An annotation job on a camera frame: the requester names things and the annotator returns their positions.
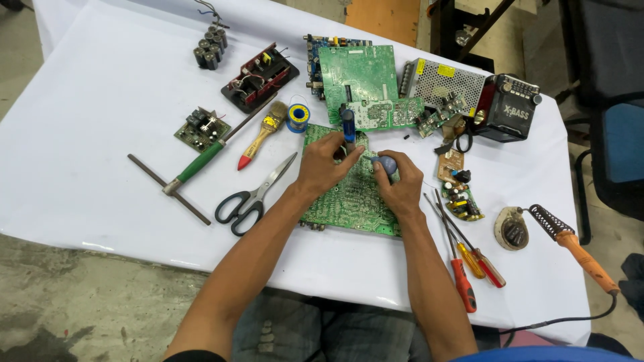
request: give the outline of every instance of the left hand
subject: left hand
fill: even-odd
[[[336,164],[334,154],[344,143],[342,132],[331,132],[321,139],[309,144],[304,150],[299,176],[295,184],[313,200],[331,187],[337,185],[365,151],[364,146],[357,146],[345,159]]]

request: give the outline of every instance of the red screwdriver handle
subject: red screwdriver handle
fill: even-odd
[[[477,299],[474,297],[474,290],[469,283],[468,277],[465,275],[465,268],[463,268],[463,261],[461,259],[452,259],[451,268],[454,270],[454,278],[456,279],[456,290],[459,292],[460,298],[465,304],[465,310],[468,313],[477,311]]]

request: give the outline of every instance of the capacitor cluster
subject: capacitor cluster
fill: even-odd
[[[193,50],[193,53],[200,68],[217,70],[226,48],[228,48],[226,31],[213,25],[208,27],[204,38],[199,41],[199,46]]]

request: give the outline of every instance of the jeans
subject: jeans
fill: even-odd
[[[234,362],[404,362],[413,314],[264,288],[232,337]]]

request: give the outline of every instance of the blue circuit board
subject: blue circuit board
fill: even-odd
[[[347,39],[338,37],[319,37],[313,35],[304,35],[304,40],[307,41],[308,52],[308,77],[311,83],[322,83],[322,71],[320,67],[320,59],[317,50],[319,48],[326,48],[331,46],[368,46],[372,45],[371,40]],[[320,100],[324,100],[324,88],[321,86],[315,87],[312,84],[311,94],[317,95]]]

